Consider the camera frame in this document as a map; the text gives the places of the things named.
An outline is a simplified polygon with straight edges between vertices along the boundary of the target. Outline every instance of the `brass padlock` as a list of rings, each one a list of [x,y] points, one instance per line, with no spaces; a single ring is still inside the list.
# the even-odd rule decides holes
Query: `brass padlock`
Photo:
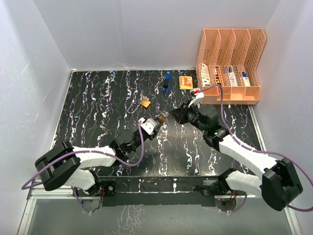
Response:
[[[142,99],[140,102],[139,102],[140,105],[142,105],[143,107],[145,108],[148,108],[149,105],[151,104],[151,101],[148,100],[148,99]]]

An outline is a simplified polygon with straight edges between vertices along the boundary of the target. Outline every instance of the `orange desk organizer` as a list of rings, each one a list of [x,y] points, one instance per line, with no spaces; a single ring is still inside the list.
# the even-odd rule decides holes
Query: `orange desk organizer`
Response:
[[[262,29],[204,29],[201,39],[196,72],[198,86],[202,86],[201,66],[208,65],[211,85],[216,84],[215,68],[218,67],[220,83],[223,85],[224,104],[256,104],[260,99],[261,87],[256,76],[266,36]],[[228,68],[233,66],[238,86],[230,86]],[[243,81],[245,70],[250,87]],[[202,104],[220,104],[221,92],[213,87],[204,92]]]

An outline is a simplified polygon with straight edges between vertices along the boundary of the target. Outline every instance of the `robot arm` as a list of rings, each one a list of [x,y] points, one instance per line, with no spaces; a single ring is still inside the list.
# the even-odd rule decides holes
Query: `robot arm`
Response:
[[[165,118],[163,116],[153,118],[141,118],[140,128],[143,140],[154,139],[160,127],[163,125]],[[85,150],[79,157],[75,154],[58,161],[52,167],[47,168],[40,174],[44,188],[47,191],[55,190],[62,185],[77,187],[85,190],[85,192],[94,195],[99,192],[100,180],[95,172],[91,170],[83,170],[93,166],[114,166],[120,164],[116,158],[101,155],[92,151],[102,151],[111,154],[119,159],[126,161],[127,154],[135,152],[141,145],[139,129],[135,132],[125,130],[120,133],[108,146],[102,148],[79,148],[71,146],[68,141],[64,141],[55,146],[49,152],[44,154],[35,162],[38,171],[42,170],[49,163],[53,162],[60,156],[73,151]]]
[[[178,109],[169,113],[179,124],[190,123],[203,132],[203,139],[217,151],[227,154],[249,168],[255,175],[243,174],[229,169],[207,190],[227,193],[230,190],[241,190],[262,196],[266,203],[277,211],[281,211],[302,191],[302,185],[294,165],[287,159],[276,160],[268,155],[256,153],[237,144],[228,130],[219,125],[219,115],[210,105],[197,104],[203,94],[197,93],[194,99],[183,103]]]

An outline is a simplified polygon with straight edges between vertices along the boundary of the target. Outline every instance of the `small box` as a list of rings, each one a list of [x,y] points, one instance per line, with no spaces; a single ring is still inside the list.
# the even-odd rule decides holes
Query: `small box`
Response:
[[[192,77],[190,76],[179,76],[179,89],[181,90],[192,90]]]
[[[229,77],[230,86],[232,86],[232,87],[238,87],[236,75],[235,75],[235,73],[234,73],[234,70],[233,70],[233,67],[232,67],[232,66],[229,66],[229,69],[228,69],[228,77]]]
[[[201,76],[202,76],[202,86],[209,87],[211,86],[211,78],[209,75],[209,69],[206,64],[202,63],[201,67]]]
[[[244,80],[245,87],[250,87],[251,86],[248,77],[243,77],[243,80]]]

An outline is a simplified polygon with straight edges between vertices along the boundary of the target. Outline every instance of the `metal frame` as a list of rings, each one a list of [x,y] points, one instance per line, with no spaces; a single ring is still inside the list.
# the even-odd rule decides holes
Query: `metal frame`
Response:
[[[72,74],[70,76],[70,80],[69,80],[69,83],[68,83],[66,94],[68,93],[68,89],[69,89],[70,82],[71,82],[71,79],[72,79]],[[248,108],[249,108],[249,111],[250,111],[250,114],[251,114],[251,117],[252,117],[253,125],[255,127],[255,131],[256,131],[256,134],[258,136],[258,140],[259,140],[261,149],[262,150],[266,150],[265,142],[264,142],[263,136],[261,134],[261,131],[260,131],[260,128],[259,128],[259,124],[258,124],[256,115],[255,115],[253,106],[249,105]],[[55,128],[55,132],[54,132],[54,135],[53,135],[53,139],[52,139],[52,142],[51,142],[50,149],[53,146],[53,140],[54,140],[57,128],[58,128],[58,124],[59,124],[59,121],[60,121],[60,118],[61,118],[62,110],[63,109],[61,109],[61,111],[60,111],[58,123],[57,123],[57,126]],[[215,196],[215,198],[226,198],[226,197],[228,198],[229,196]],[[253,197],[255,197],[255,195],[248,195],[248,197],[253,198]],[[24,211],[24,214],[23,214],[23,217],[22,217],[22,221],[21,221],[21,224],[20,224],[20,228],[19,228],[19,231],[18,231],[18,235],[27,235],[27,232],[28,232],[28,229],[29,229],[29,226],[30,226],[30,222],[31,222],[31,219],[32,219],[32,216],[33,216],[33,213],[34,213],[34,209],[36,207],[37,199],[76,199],[76,198],[72,196],[72,189],[71,189],[71,187],[63,186],[63,187],[60,187],[59,189],[51,191],[51,192],[45,191],[43,186],[38,186],[35,189],[31,189],[29,191],[29,195],[28,195],[28,198],[27,198],[27,203],[26,203],[25,211]],[[98,197],[84,197],[84,199],[98,200]],[[285,213],[286,213],[286,217],[287,217],[287,220],[289,222],[289,226],[291,228],[292,234],[293,235],[301,235],[302,232],[301,232],[301,229],[300,229],[300,226],[299,226],[299,223],[298,223],[295,211],[290,209],[290,208],[288,208],[288,207],[286,207],[285,208]]]

